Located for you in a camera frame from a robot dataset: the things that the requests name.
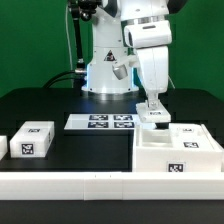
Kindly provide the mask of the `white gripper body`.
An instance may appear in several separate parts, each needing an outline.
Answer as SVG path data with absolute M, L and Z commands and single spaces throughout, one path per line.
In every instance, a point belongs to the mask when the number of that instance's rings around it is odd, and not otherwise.
M 168 88 L 168 47 L 138 49 L 138 75 L 149 100 L 157 100 Z

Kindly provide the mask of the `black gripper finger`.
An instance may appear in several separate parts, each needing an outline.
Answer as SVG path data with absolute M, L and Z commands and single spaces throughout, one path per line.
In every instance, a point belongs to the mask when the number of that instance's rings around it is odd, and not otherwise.
M 147 99 L 147 105 L 149 110 L 157 110 L 159 107 L 159 99 L 155 97 L 149 97 Z

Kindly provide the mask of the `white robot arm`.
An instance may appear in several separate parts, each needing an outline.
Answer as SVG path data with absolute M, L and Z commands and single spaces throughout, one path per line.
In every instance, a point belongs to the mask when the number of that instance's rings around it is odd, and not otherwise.
M 136 91 L 136 69 L 146 93 L 140 106 L 159 107 L 168 87 L 168 45 L 172 31 L 167 16 L 188 0 L 78 0 L 80 17 L 93 28 L 93 57 L 87 65 L 85 91 L 100 95 Z

